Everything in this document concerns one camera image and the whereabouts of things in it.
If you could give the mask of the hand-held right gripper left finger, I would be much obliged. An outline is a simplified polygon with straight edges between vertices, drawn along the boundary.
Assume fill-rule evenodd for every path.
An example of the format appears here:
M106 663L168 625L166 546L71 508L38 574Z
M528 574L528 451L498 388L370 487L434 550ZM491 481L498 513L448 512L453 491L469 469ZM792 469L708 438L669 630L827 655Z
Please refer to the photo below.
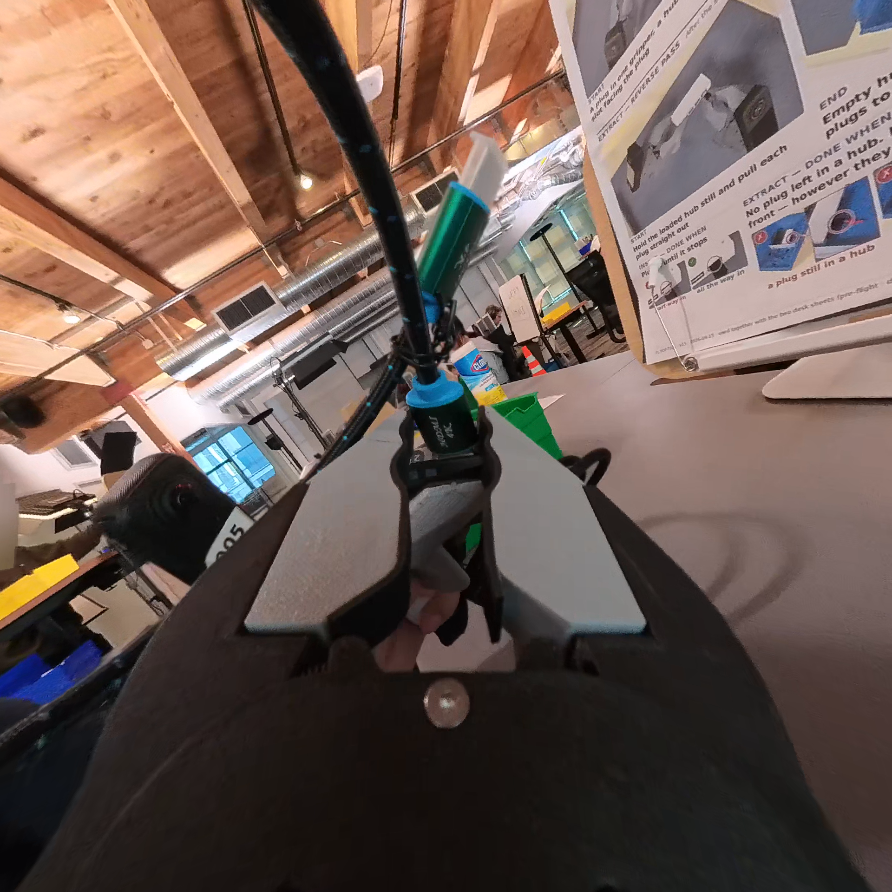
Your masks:
M330 645L390 636L410 600L407 487L413 427L402 409L309 478L244 619L252 634Z

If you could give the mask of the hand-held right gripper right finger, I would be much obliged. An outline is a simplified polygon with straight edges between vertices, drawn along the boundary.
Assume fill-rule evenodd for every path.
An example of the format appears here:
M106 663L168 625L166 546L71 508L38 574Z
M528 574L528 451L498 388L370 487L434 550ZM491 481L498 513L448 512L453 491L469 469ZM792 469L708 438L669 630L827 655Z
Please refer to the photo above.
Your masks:
M646 620L583 482L499 414L485 411L501 624L515 643L638 634Z

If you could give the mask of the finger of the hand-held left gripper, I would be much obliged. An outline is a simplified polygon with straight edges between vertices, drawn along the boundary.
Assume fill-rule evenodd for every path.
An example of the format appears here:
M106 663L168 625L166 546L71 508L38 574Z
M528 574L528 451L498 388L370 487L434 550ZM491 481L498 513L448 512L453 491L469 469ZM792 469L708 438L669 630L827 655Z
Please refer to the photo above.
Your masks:
M412 559L428 559L432 552L470 525L484 497L482 483L428 486L408 503Z

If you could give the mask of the silver hub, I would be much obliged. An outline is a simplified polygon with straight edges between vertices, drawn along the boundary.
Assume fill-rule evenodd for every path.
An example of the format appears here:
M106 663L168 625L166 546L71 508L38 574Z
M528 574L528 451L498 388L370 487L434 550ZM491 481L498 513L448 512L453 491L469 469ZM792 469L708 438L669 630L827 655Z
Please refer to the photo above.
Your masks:
M483 458L475 452L438 456L428 450L416 450L409 456L403 480L408 491L414 493L430 486L479 482L483 479L483 467Z

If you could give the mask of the green plastic bin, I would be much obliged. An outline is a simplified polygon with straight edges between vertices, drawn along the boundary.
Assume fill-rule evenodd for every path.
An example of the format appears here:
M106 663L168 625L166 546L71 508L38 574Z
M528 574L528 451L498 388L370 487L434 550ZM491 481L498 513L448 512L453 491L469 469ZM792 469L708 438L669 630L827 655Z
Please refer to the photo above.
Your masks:
M486 406L486 415L494 420L499 414L506 423L518 429L527 438L534 442L544 453L551 456L552 460L561 463L563 453L551 429L551 424L545 416L544 408L538 394L526 394L515 398L509 398L501 402ZM500 502L493 505L507 516L511 509L513 521L512 530L519 532L524 530L524 543L529 546L545 541L549 533L549 525L554 520L555 508L548 504L546 484L534 472L541 472L545 465L540 458L534 459L525 474L515 474L510 483L517 484L521 489L511 490L507 495L500 496Z

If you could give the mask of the black braided cable green plugs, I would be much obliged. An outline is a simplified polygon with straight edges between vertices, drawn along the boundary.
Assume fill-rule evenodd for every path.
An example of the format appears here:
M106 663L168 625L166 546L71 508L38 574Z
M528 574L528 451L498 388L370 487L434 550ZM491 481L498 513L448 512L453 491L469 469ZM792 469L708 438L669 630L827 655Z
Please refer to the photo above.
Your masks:
M379 378L314 468L328 466L370 428L408 367L409 414L434 455L467 452L477 427L460 383L441 364L454 344L454 296L489 222L507 166L497 143L474 135L458 182L449 184L416 260L400 197L372 117L319 2L253 2L328 119L373 218L400 309L402 336Z

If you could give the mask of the person's left hand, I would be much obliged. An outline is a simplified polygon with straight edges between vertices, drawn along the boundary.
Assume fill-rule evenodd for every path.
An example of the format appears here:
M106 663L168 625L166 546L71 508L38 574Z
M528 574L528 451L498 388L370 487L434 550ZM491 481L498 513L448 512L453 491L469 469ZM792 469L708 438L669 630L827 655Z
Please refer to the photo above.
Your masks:
M413 673L426 637L452 618L459 599L458 591L432 589L413 578L407 616L373 649L377 667L385 673Z

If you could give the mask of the tan and black panel stand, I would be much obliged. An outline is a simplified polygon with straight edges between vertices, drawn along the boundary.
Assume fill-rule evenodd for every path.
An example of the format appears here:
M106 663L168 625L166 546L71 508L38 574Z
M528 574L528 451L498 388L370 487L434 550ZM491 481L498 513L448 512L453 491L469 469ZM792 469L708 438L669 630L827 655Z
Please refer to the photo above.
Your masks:
M100 475L106 489L116 484L132 467L138 444L138 434L131 429L106 431L99 458Z

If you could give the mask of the black leg standing desk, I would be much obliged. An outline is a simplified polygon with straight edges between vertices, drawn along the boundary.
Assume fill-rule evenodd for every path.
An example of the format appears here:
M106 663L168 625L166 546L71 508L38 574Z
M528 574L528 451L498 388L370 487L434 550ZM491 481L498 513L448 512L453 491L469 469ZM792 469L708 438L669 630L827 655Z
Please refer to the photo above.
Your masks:
M1 641L10 640L92 587L106 590L114 586L125 574L122 567L121 555L116 551L106 551L89 559L75 573L2 616Z

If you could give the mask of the wipes canister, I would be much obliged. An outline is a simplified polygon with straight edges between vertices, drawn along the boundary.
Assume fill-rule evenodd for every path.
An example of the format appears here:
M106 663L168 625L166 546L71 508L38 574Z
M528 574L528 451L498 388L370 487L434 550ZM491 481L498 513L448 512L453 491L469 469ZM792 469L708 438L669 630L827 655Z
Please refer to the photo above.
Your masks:
M492 406L507 399L502 384L473 341L466 341L450 354L452 366L462 383L481 406Z

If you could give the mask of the black studio light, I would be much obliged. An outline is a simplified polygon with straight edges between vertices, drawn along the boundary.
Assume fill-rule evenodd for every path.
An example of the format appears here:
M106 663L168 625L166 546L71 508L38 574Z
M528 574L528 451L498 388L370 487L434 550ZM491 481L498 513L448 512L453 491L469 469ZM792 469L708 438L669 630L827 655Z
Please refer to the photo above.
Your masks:
M303 389L334 367L336 357L344 353L348 347L347 341L330 335L305 345L283 364L284 384L294 385L298 390Z

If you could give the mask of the blue storage bin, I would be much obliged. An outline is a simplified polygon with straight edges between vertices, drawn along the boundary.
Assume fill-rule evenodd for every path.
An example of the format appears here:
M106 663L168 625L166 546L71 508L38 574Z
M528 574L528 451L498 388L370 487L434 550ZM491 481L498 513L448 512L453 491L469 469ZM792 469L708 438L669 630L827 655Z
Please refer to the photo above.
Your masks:
M28 656L1 675L1 697L50 704L91 675L103 657L93 641L85 641L55 666L37 654Z

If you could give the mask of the whiteboard easel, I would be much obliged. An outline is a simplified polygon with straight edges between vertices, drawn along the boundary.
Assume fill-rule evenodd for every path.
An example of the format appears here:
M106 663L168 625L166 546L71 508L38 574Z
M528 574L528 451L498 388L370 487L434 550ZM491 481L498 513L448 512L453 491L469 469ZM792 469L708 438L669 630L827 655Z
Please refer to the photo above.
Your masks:
M514 275L502 283L498 287L498 298L504 309L507 325L517 342L523 344L539 338L540 318L524 273Z

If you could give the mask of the printed instruction sheet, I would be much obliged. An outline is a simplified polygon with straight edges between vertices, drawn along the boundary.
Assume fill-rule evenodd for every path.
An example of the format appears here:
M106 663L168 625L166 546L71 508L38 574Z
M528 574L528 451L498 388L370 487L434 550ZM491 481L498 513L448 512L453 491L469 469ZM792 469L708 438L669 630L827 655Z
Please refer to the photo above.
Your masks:
M890 301L890 2L550 6L645 363Z

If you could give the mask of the silver ventilation duct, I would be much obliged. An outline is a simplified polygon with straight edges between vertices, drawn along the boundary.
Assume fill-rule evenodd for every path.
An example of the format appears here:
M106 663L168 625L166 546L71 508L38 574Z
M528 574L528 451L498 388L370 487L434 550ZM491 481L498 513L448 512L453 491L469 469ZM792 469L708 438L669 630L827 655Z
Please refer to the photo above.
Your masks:
M522 203L537 199L552 187L574 184L582 178L584 136L581 126L546 143L507 172L492 206L490 223L479 246L513 222ZM384 257L373 226L308 263L282 284L259 283L215 311L216 322L188 338L158 360L159 368L184 383L223 360L249 341L268 333L300 309L326 298L351 277Z

